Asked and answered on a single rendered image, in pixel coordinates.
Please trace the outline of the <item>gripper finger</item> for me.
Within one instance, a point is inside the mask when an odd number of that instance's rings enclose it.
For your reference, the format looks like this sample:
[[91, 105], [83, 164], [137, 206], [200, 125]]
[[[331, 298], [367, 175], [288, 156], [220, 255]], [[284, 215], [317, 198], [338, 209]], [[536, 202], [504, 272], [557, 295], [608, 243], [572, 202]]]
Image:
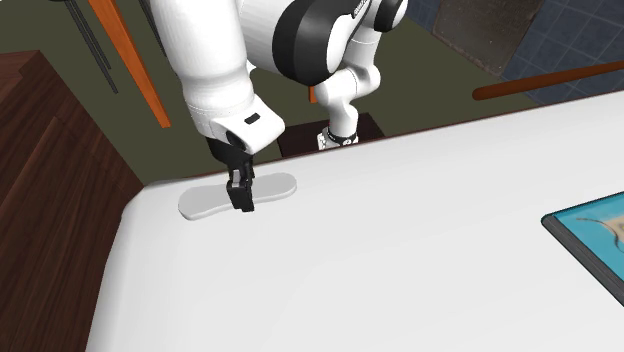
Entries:
[[235, 209], [242, 210], [245, 202], [245, 186], [239, 169], [228, 170], [229, 179], [226, 183], [226, 191]]
[[244, 169], [245, 169], [245, 181], [244, 181], [245, 196], [244, 196], [244, 205], [242, 206], [242, 211], [252, 212], [254, 210], [252, 186], [253, 186], [253, 180], [255, 178], [252, 159], [248, 159], [244, 163]]

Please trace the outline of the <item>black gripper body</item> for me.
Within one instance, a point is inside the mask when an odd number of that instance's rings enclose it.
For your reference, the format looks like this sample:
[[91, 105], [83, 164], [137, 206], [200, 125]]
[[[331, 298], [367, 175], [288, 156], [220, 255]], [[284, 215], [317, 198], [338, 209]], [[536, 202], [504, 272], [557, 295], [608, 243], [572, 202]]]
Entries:
[[229, 170], [253, 169], [253, 156], [240, 148], [222, 142], [218, 139], [206, 138], [213, 157], [227, 166]]

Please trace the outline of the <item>white flat oblong object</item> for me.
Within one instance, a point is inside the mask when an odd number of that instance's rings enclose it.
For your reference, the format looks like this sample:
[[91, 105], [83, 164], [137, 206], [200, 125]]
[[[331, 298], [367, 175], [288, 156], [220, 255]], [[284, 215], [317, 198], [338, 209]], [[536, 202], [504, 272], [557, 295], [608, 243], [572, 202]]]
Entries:
[[[259, 176], [252, 185], [254, 204], [287, 198], [297, 189], [296, 178], [289, 173]], [[233, 208], [225, 185], [205, 185], [186, 190], [178, 200], [178, 210], [187, 220], [198, 220]]]

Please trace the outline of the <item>dark robot stand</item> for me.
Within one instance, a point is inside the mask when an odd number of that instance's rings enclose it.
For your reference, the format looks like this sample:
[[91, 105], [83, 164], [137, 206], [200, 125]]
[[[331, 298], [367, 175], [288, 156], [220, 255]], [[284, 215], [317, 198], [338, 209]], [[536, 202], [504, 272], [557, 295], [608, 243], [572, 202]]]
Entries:
[[[287, 158], [317, 152], [317, 135], [328, 126], [328, 120], [288, 126], [277, 139], [281, 156]], [[369, 113], [359, 114], [357, 133], [360, 142], [384, 137], [381, 128]]]

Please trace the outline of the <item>white rounded table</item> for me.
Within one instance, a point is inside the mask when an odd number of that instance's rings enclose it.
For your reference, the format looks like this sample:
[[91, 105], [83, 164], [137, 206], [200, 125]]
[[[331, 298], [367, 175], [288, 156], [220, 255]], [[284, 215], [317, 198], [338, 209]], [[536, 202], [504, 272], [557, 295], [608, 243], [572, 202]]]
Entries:
[[542, 226], [624, 191], [624, 91], [257, 167], [289, 197], [126, 206], [86, 352], [624, 352], [620, 305]]

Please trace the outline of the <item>orange wooden plank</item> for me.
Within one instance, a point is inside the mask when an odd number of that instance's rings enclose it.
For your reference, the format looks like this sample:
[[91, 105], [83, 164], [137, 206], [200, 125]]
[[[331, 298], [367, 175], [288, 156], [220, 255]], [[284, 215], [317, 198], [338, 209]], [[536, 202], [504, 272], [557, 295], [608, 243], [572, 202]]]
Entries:
[[169, 128], [171, 126], [169, 116], [137, 50], [116, 0], [88, 0], [88, 3], [159, 125], [162, 128]]

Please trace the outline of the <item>dark thin metal rods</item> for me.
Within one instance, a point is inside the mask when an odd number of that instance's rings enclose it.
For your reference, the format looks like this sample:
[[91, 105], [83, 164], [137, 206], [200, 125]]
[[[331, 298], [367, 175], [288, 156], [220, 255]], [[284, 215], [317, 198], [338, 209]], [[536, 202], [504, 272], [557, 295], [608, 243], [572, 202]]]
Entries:
[[101, 48], [97, 38], [95, 37], [91, 27], [89, 26], [84, 14], [76, 0], [59, 0], [68, 10], [72, 20], [74, 21], [79, 33], [83, 37], [90, 53], [92, 54], [97, 66], [104, 75], [104, 78], [110, 86], [114, 94], [118, 93], [118, 88], [110, 74], [112, 66]]

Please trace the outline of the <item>dark brown wooden furniture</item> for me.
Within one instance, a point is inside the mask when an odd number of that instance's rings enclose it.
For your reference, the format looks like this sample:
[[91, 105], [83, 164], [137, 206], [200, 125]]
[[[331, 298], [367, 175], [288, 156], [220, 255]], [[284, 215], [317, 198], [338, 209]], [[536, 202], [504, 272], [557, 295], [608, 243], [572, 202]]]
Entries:
[[41, 52], [0, 54], [0, 352], [85, 352], [142, 187]]

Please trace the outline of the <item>grey floor mat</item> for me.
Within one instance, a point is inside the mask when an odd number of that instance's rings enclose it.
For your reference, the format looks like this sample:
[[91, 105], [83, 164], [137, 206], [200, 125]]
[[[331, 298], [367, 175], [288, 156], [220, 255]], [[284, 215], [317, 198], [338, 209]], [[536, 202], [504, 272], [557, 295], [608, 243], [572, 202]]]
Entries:
[[501, 77], [545, 0], [440, 0], [432, 34]]

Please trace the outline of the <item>brown wooden rod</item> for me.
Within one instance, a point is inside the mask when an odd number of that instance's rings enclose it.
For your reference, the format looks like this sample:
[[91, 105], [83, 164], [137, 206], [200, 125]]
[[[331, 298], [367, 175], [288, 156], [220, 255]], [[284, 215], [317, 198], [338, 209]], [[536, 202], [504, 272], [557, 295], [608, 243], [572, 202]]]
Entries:
[[476, 88], [472, 92], [472, 98], [475, 101], [488, 100], [502, 96], [541, 89], [544, 87], [559, 85], [619, 70], [624, 70], [624, 60], [547, 73], [543, 75], [531, 76], [527, 78], [488, 85]]

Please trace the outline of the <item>dark-framed blue tablet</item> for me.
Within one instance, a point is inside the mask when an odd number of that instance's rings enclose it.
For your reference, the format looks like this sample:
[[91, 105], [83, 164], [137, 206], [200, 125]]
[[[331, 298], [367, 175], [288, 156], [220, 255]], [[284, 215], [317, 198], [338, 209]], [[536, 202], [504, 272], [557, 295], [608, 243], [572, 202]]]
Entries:
[[545, 214], [540, 223], [624, 307], [624, 191]]

